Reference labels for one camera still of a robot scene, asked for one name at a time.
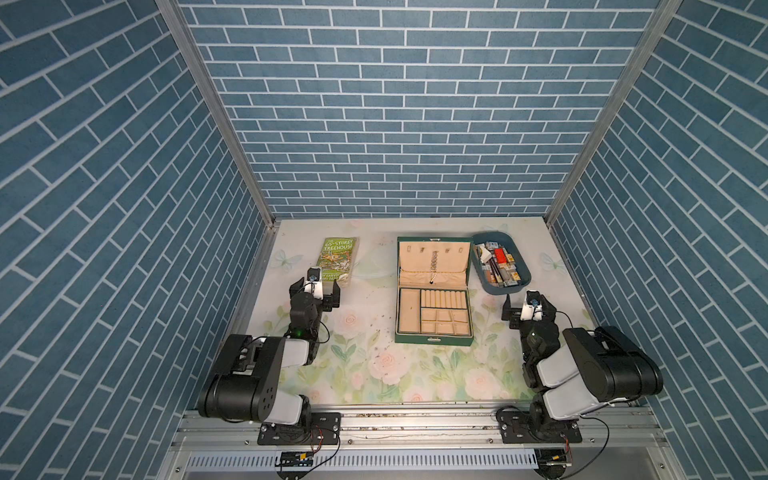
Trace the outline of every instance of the beige velvet lining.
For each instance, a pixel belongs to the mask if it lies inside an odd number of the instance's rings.
[[[400,290],[400,331],[419,333],[419,291],[409,288]]]
[[[399,332],[469,336],[469,250],[469,242],[400,242]]]
[[[400,285],[466,286],[469,247],[469,242],[400,242]]]

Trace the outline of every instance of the book cover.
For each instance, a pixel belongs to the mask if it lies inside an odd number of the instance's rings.
[[[325,239],[320,258],[317,260],[317,265],[323,269],[323,281],[338,280],[341,284],[349,280],[356,240],[338,237]]]

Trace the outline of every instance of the small box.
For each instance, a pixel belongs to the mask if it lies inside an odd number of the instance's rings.
[[[398,237],[396,343],[470,346],[472,238]]]

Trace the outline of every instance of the floral tablecloth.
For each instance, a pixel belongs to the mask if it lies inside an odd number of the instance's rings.
[[[315,264],[323,239],[358,237],[341,307],[323,316],[330,340],[312,365],[282,370],[282,390],[316,405],[530,399],[518,332],[501,321],[505,297],[485,293],[474,267],[472,346],[394,343],[397,237],[468,237],[483,230],[508,233],[531,271],[528,288],[545,294],[574,325],[593,328],[541,218],[338,219],[281,222],[247,333],[282,336],[290,322],[288,286]],[[525,291],[514,294],[512,304],[524,297]],[[565,316],[556,321],[561,329],[570,326]]]

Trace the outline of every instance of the blue brick wallpaper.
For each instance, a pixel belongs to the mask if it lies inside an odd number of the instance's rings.
[[[278,217],[542,215],[657,0],[180,0]]]
[[[684,0],[554,231],[689,478],[768,472],[768,2]]]
[[[153,0],[0,1],[0,478],[156,475],[262,229]]]

